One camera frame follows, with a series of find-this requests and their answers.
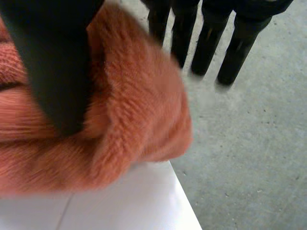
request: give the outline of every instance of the white surface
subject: white surface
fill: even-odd
[[[142,164],[102,191],[0,200],[0,230],[201,230],[170,163]]]

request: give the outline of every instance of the orange fur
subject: orange fur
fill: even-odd
[[[0,44],[0,84],[22,84],[0,92],[0,195],[104,187],[133,162],[166,161],[189,146],[177,64],[115,4],[104,4],[88,36],[94,93],[84,130],[70,138],[59,138],[33,101],[13,44]]]

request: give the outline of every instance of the black object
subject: black object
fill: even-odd
[[[171,53],[176,57],[179,66],[183,68],[196,21],[197,5],[184,9],[173,7],[173,12],[175,22],[173,26]]]
[[[234,83],[258,34],[270,23],[272,17],[260,22],[248,22],[239,16],[235,18],[235,30],[226,56],[217,75],[217,83],[230,86]]]
[[[235,31],[217,76],[217,83],[230,86],[235,81],[258,34],[272,16],[284,12],[293,0],[204,0],[203,28],[191,70],[203,77],[226,26],[229,14],[236,12]]]
[[[201,78],[204,77],[210,66],[231,12],[226,14],[211,13],[204,8],[202,11],[204,23],[191,64],[192,72]]]
[[[149,33],[163,45],[167,19],[170,12],[169,4],[160,4],[151,7],[148,14]]]
[[[86,27],[104,0],[0,0],[34,97],[63,135],[83,127],[91,94]]]

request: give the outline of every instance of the concrete floor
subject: concrete floor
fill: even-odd
[[[121,2],[147,27],[139,0]],[[182,72],[194,143],[173,167],[203,229],[307,230],[307,2],[295,0],[273,18],[231,90],[219,92],[214,80],[233,18],[197,82],[189,66],[202,27],[199,9]],[[166,50],[173,21],[171,15]]]

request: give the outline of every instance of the orange fur fabric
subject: orange fur fabric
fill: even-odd
[[[34,102],[26,71],[0,22],[0,196],[104,187],[132,163],[166,161],[191,142],[177,64],[137,21],[104,4],[88,27],[91,104],[84,129],[60,138]]]

